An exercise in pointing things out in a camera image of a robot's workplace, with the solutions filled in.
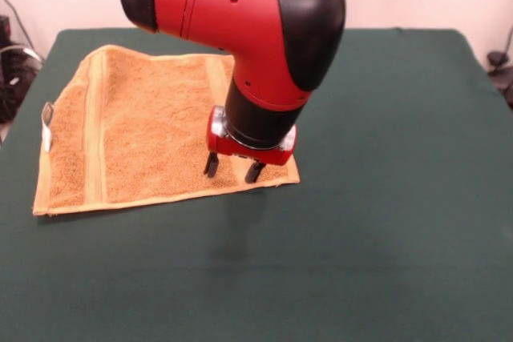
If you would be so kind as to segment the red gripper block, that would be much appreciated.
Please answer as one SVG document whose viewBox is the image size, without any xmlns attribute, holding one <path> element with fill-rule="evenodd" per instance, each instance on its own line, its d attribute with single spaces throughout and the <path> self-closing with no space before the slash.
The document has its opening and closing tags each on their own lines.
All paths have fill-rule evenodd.
<svg viewBox="0 0 513 342">
<path fill-rule="evenodd" d="M 279 145 L 270 149 L 256 149 L 238 143 L 227 131 L 225 109 L 214 106 L 209 115 L 207 129 L 207 146 L 210 151 L 204 174 L 214 178 L 219 166 L 218 154 L 239 156 L 255 160 L 249 167 L 244 178 L 246 183 L 256 183 L 265 164 L 283 166 L 292 157 L 297 144 L 297 126 L 293 125 Z"/>
</svg>

